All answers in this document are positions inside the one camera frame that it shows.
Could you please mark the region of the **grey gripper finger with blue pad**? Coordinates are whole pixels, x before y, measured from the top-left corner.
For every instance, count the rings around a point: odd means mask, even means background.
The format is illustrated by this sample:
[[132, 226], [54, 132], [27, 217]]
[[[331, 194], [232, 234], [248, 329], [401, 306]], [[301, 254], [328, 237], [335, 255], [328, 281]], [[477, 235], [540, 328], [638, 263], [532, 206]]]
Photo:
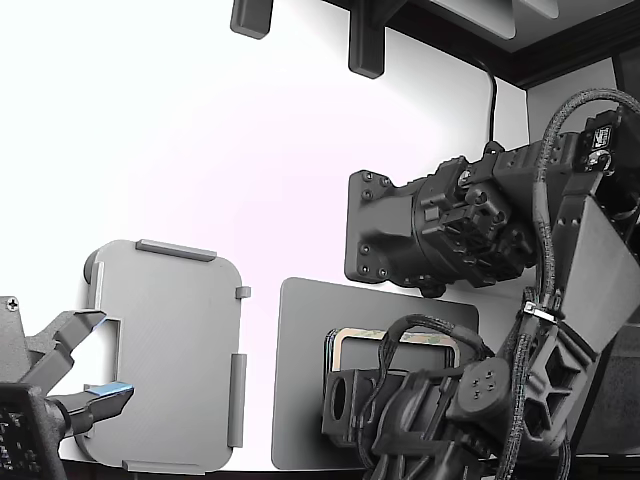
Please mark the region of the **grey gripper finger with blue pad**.
[[64, 311], [26, 338], [31, 366], [24, 382], [46, 394], [73, 368], [73, 350], [107, 318], [101, 310]]
[[112, 382], [79, 393], [47, 398], [47, 415], [59, 435], [81, 435], [95, 423], [120, 415], [134, 395], [134, 386]]

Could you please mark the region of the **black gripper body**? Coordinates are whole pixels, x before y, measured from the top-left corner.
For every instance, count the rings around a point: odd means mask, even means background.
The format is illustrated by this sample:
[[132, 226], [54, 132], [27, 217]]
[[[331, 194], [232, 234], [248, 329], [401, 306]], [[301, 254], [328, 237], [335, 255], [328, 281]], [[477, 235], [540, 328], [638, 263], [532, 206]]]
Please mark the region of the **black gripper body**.
[[380, 373], [358, 412], [366, 479], [481, 479], [492, 453], [473, 426], [447, 418], [463, 371]]

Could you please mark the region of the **grey gripper body plate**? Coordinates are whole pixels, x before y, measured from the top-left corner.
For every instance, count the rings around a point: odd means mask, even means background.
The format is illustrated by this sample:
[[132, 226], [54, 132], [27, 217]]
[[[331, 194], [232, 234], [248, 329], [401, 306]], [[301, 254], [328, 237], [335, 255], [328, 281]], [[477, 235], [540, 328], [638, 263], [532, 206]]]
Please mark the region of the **grey gripper body plate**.
[[16, 297], [1, 297], [0, 315], [1, 381], [16, 383], [30, 370], [30, 355]]

